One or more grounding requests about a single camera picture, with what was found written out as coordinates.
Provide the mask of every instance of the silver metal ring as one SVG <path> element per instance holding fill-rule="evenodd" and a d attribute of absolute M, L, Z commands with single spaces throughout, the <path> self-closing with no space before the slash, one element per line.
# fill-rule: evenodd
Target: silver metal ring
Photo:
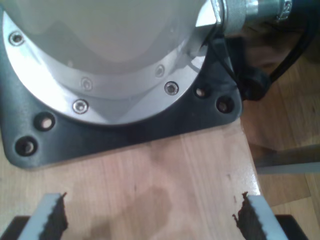
<path fill-rule="evenodd" d="M 24 44 L 19 47 L 13 46 L 9 42 L 9 36 L 12 32 L 20 31 L 24 39 Z M 23 85 L 41 102 L 52 108 L 53 110 L 78 121 L 99 124 L 99 125 L 123 125 L 141 121 L 152 117 L 174 104 L 181 96 L 191 87 L 196 77 L 199 74 L 207 48 L 203 47 L 201 52 L 196 57 L 191 57 L 188 54 L 182 54 L 179 58 L 181 63 L 175 70 L 169 70 L 164 63 L 166 58 L 170 58 L 171 54 L 175 55 L 176 50 L 170 52 L 162 61 L 163 63 L 155 63 L 154 68 L 150 68 L 150 73 L 158 83 L 149 89 L 142 85 L 135 86 L 141 93 L 127 98 L 108 98 L 112 96 L 112 92 L 121 91 L 121 84 L 107 89 L 108 93 L 105 96 L 97 97 L 94 94 L 95 90 L 101 90 L 101 86 L 96 79 L 103 79 L 103 75 L 94 75 L 90 72 L 81 71 L 72 68 L 72 63 L 62 64 L 55 60 L 38 46 L 36 46 L 10 19 L 8 14 L 3 14 L 3 41 L 8 59 Z M 163 65 L 164 75 L 156 78 L 157 66 Z M 60 81 L 62 78 L 70 79 L 78 90 L 65 85 L 65 81 Z M 167 82 L 175 82 L 179 90 L 175 95 L 168 95 L 164 91 L 164 85 Z M 126 82 L 127 89 L 133 82 Z M 84 100 L 90 106 L 86 109 L 85 114 L 75 112 L 74 103 L 77 100 Z"/>

